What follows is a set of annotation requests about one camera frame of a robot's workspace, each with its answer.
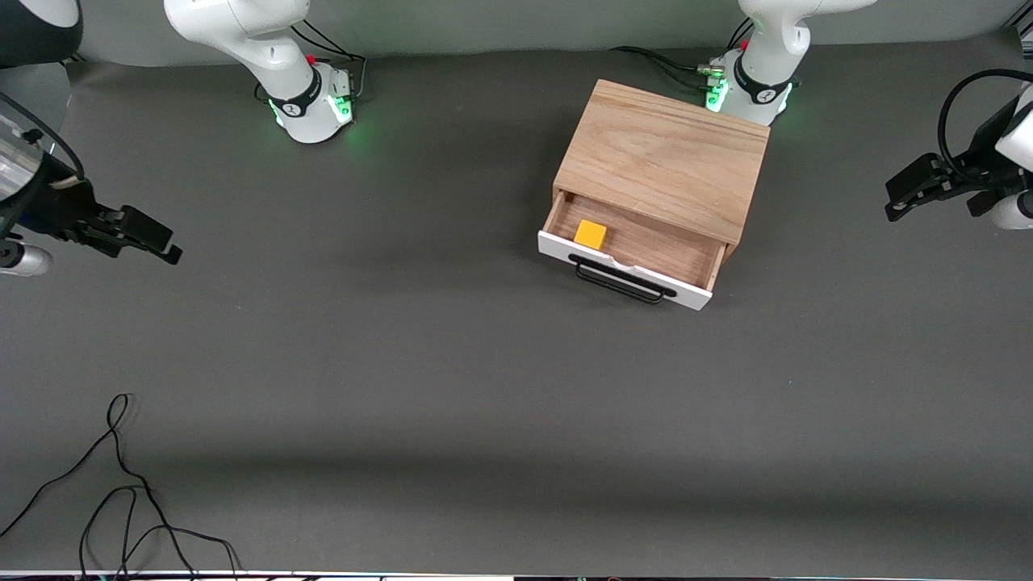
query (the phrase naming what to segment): yellow cube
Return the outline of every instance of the yellow cube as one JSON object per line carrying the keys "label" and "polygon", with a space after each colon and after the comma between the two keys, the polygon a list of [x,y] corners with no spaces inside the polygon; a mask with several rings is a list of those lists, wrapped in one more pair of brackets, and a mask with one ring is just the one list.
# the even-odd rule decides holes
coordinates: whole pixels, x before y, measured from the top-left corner
{"label": "yellow cube", "polygon": [[582,220],[577,226],[577,234],[574,235],[574,242],[582,246],[599,250],[602,248],[602,241],[606,239],[606,226]]}

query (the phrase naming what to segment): wooden top panel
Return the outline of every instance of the wooden top panel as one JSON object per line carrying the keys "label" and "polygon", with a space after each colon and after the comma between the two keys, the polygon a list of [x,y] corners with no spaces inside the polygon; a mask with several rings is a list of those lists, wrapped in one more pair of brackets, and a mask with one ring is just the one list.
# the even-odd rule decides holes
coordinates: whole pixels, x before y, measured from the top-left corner
{"label": "wooden top panel", "polygon": [[739,244],[769,128],[599,81],[556,187]]}

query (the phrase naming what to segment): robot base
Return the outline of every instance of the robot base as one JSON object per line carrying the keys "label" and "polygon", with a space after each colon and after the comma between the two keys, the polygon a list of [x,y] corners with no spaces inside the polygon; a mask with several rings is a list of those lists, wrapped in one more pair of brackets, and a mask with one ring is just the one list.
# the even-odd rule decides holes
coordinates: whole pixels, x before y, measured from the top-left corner
{"label": "robot base", "polygon": [[316,63],[312,68],[322,78],[322,94],[303,117],[280,115],[276,105],[270,101],[270,106],[276,114],[276,122],[294,141],[303,144],[317,144],[333,137],[341,127],[351,123],[354,115],[348,72],[325,63]]}
{"label": "robot base", "polygon": [[[720,57],[711,59],[710,63],[712,65],[724,66],[725,70],[730,71],[735,64],[735,60],[742,54],[743,51],[735,49]],[[785,111],[786,99],[789,98],[790,92],[792,92],[791,83],[781,95],[772,99],[771,102],[757,104],[753,102],[750,93],[739,85],[735,81],[735,75],[728,74],[717,86],[711,88],[711,92],[707,96],[707,109],[761,125],[771,125],[775,121],[775,118]]]}

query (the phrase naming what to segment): white drawer front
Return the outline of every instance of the white drawer front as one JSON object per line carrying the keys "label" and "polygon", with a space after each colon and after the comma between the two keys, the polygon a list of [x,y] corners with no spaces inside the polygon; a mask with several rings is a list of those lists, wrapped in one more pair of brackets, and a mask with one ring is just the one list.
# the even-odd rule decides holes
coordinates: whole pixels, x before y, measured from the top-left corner
{"label": "white drawer front", "polygon": [[669,276],[662,275],[658,272],[653,272],[649,269],[644,269],[641,267],[628,267],[624,266],[613,258],[609,254],[603,254],[598,250],[593,250],[587,246],[582,246],[581,244],[574,244],[573,242],[549,234],[547,232],[538,232],[538,251],[542,254],[552,256],[554,258],[559,258],[565,263],[574,264],[570,261],[570,255],[574,254],[576,256],[584,256],[586,258],[595,261],[597,263],[613,267],[615,269],[626,272],[632,276],[636,276],[644,280],[649,280],[661,286],[665,286],[675,290],[677,297],[667,297],[668,301],[674,301],[680,305],[689,307],[691,309],[699,310],[710,302],[713,294],[703,290],[702,288],[693,286],[681,280],[676,280]]}

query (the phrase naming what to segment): green led light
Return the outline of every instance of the green led light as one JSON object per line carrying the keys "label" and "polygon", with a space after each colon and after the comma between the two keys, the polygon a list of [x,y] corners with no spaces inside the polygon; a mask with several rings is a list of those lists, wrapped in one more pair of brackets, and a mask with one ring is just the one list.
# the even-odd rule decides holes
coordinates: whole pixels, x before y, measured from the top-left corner
{"label": "green led light", "polygon": [[789,86],[785,88],[785,98],[782,99],[782,104],[778,105],[779,113],[785,111],[785,105],[789,102],[789,93],[791,92],[792,92],[792,83],[789,83]]}
{"label": "green led light", "polygon": [[326,95],[326,102],[330,103],[334,116],[342,125],[351,122],[351,101],[347,97],[335,97]]}
{"label": "green led light", "polygon": [[724,104],[724,98],[728,95],[728,80],[722,79],[721,82],[711,89],[711,96],[707,99],[707,109],[713,112],[720,112],[721,105]]}
{"label": "green led light", "polygon": [[276,105],[273,104],[273,99],[269,100],[269,106],[273,110],[273,115],[276,116],[276,124],[283,127],[283,119],[280,119],[280,112],[276,110]]}

